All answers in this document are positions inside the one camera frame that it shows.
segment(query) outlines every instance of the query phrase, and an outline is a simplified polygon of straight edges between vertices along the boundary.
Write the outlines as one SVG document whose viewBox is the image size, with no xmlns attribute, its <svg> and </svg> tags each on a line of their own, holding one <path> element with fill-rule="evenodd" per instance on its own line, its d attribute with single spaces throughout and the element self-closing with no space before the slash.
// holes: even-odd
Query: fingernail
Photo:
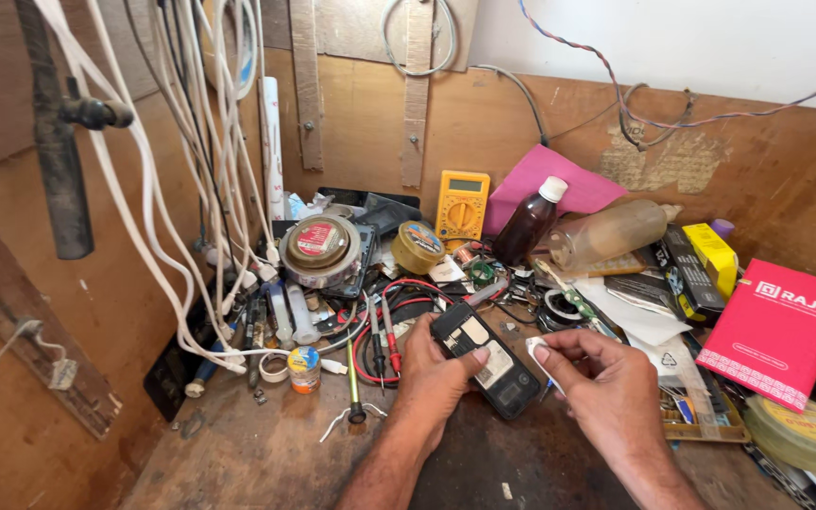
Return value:
<svg viewBox="0 0 816 510">
<path fill-rule="evenodd" d="M 485 347 L 476 348 L 474 350 L 474 359 L 477 359 L 481 363 L 486 363 L 487 359 L 490 359 L 490 350 Z"/>
<path fill-rule="evenodd" d="M 538 363 L 543 364 L 550 357 L 550 352 L 543 346 L 537 346 L 534 348 L 534 357 L 537 358 Z"/>
</svg>

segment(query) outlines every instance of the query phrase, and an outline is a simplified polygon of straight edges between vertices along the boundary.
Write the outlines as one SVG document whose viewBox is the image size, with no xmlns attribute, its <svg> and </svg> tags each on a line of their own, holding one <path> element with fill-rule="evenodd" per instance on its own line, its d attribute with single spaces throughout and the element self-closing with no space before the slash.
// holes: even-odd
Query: plastic bottle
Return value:
<svg viewBox="0 0 816 510">
<path fill-rule="evenodd" d="M 556 203 L 569 185 L 559 177 L 548 177 L 536 193 L 518 204 L 500 235 L 493 241 L 493 257 L 517 266 L 556 222 Z"/>
<path fill-rule="evenodd" d="M 279 347 L 285 350 L 295 348 L 292 341 L 292 324 L 289 320 L 289 309 L 286 307 L 286 296 L 282 293 L 282 282 L 269 287 L 269 303 L 273 305 L 273 316 L 276 317 L 276 338 Z"/>
<path fill-rule="evenodd" d="M 307 301 L 304 299 L 304 291 L 301 286 L 294 281 L 286 281 L 286 293 L 289 295 L 289 307 L 292 308 L 292 317 L 295 318 L 295 335 L 292 339 L 301 345 L 312 344 L 320 340 L 320 332 L 310 321 L 310 310 L 307 309 Z"/>
<path fill-rule="evenodd" d="M 550 257 L 564 272 L 618 257 L 662 238 L 683 209 L 636 200 L 562 223 L 547 239 Z"/>
</svg>

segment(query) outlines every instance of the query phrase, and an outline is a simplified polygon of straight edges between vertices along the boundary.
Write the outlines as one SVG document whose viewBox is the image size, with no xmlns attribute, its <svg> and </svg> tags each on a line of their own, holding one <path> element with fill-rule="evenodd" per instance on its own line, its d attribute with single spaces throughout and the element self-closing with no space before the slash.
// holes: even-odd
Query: yellow box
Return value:
<svg viewBox="0 0 816 510">
<path fill-rule="evenodd" d="M 716 284 L 716 289 L 724 300 L 729 301 L 739 273 L 738 255 L 706 223 L 688 225 L 682 227 L 682 230 L 685 231 L 688 240 L 692 241 L 695 253 Z"/>
</svg>

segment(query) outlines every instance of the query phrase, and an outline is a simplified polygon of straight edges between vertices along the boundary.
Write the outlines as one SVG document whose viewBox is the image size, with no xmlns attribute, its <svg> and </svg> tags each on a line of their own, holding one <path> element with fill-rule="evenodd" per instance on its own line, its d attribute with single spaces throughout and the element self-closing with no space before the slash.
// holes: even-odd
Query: work surface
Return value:
<svg viewBox="0 0 816 510">
<path fill-rule="evenodd" d="M 510 321 L 498 309 L 483 314 L 494 331 Z M 535 374 L 522 328 L 504 338 Z M 333 358 L 345 361 L 339 351 Z M 122 505 L 133 509 L 332 508 L 383 422 L 368 412 L 360 425 L 340 424 L 320 444 L 330 421 L 348 407 L 348 378 L 323 373 L 310 395 L 288 380 L 263 381 L 258 406 L 242 377 L 222 371 L 200 399 L 178 413 Z M 361 399 L 389 410 L 396 391 L 360 385 Z M 683 441 L 676 461 L 717 509 L 798 509 L 777 491 L 741 446 Z M 510 492 L 504 492 L 508 485 Z M 500 418 L 480 395 L 462 398 L 440 446 L 427 460 L 411 508 L 638 508 L 603 459 L 551 397 L 515 420 Z"/>
</svg>

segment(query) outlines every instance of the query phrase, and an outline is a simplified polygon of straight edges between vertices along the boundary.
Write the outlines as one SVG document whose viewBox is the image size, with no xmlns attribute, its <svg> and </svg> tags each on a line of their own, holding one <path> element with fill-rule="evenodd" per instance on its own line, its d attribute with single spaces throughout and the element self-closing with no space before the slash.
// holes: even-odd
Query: right hand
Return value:
<svg viewBox="0 0 816 510">
<path fill-rule="evenodd" d="M 656 368 L 647 355 L 590 330 L 544 335 L 534 356 L 565 391 L 569 416 L 606 463 L 616 467 L 668 456 Z"/>
</svg>

